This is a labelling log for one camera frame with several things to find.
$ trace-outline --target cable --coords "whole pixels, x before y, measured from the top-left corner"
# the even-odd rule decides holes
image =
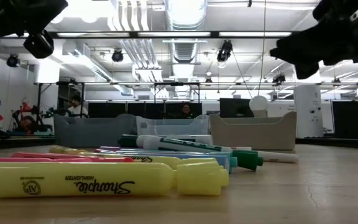
[[[239,71],[240,71],[240,75],[241,75],[242,81],[244,82],[244,84],[246,84],[246,87],[247,87],[247,90],[248,90],[249,96],[250,96],[250,97],[251,97],[251,99],[252,99],[252,94],[251,94],[251,91],[249,90],[248,85],[247,85],[247,82],[246,82],[246,80],[245,80],[244,76],[242,75],[242,71],[241,71],[241,68],[240,68],[239,62],[237,61],[236,53],[234,53],[234,50],[232,50],[232,52],[233,52],[234,60],[236,60],[237,68],[239,68]]]
[[[266,6],[267,6],[267,0],[265,0],[264,42],[263,42],[263,46],[262,46],[262,66],[260,67],[260,80],[259,80],[259,87],[258,87],[258,96],[259,96],[259,93],[260,93],[260,86],[262,84],[263,72],[264,72],[265,44],[266,44]]]

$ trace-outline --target table surface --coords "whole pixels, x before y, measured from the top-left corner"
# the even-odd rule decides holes
[[[47,150],[6,149],[0,157]],[[358,224],[358,149],[297,145],[296,153],[299,164],[236,169],[220,197],[0,199],[0,224]]]

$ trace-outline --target ceiling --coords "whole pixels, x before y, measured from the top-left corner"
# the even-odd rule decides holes
[[[49,24],[47,30],[60,32],[110,31],[107,18],[111,16],[110,1],[86,1],[86,3],[85,8],[72,9],[70,15],[67,14],[60,23]],[[209,0],[203,30],[260,32],[263,30],[278,32],[304,30],[316,24],[311,13],[317,3],[318,0],[268,0],[266,3],[261,0],[253,0],[253,6],[247,7],[247,1]],[[163,1],[147,1],[147,5],[147,20],[150,30],[167,30]],[[96,22],[83,22],[80,16],[84,14],[97,17]],[[128,21],[131,21],[131,8],[128,10]],[[75,41],[77,46],[86,44],[91,49],[91,59],[109,72],[113,79],[121,82],[136,81],[131,75],[133,63],[125,51],[123,51],[124,60],[122,62],[116,63],[111,59],[114,49],[122,47],[118,39],[71,41]],[[275,39],[231,40],[233,54],[224,68],[218,68],[216,60],[217,51],[222,46],[224,39],[206,39],[206,41],[207,43],[199,44],[196,65],[193,76],[189,79],[190,82],[204,82],[207,72],[211,72],[215,84],[217,82],[242,82],[242,77],[247,82],[271,82],[272,78],[279,73],[286,76],[287,82],[292,81],[293,66],[269,56],[269,50],[275,47],[277,41]],[[55,44],[63,44],[63,42],[64,40],[58,40]],[[23,40],[2,40],[0,56],[8,57],[9,53],[16,52],[19,53],[22,60],[37,63],[35,58],[23,50],[22,43]],[[153,39],[152,45],[158,64],[162,68],[162,78],[166,80],[175,78],[172,72],[172,55],[169,46],[164,44],[162,39]],[[73,77],[83,82],[95,81],[95,74],[88,67],[70,60],[67,55],[59,55],[55,59],[62,64],[61,77]],[[358,71],[358,64],[345,62],[335,67],[321,66],[320,73],[322,81],[331,82],[334,77],[354,71]],[[344,81],[358,82],[358,75],[350,76]],[[355,90],[356,87],[349,86],[344,89],[350,91]]]

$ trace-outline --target white balloon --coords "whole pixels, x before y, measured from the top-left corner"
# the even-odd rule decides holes
[[[269,107],[269,102],[264,96],[255,96],[249,102],[249,108],[252,111],[267,110],[268,107]]]

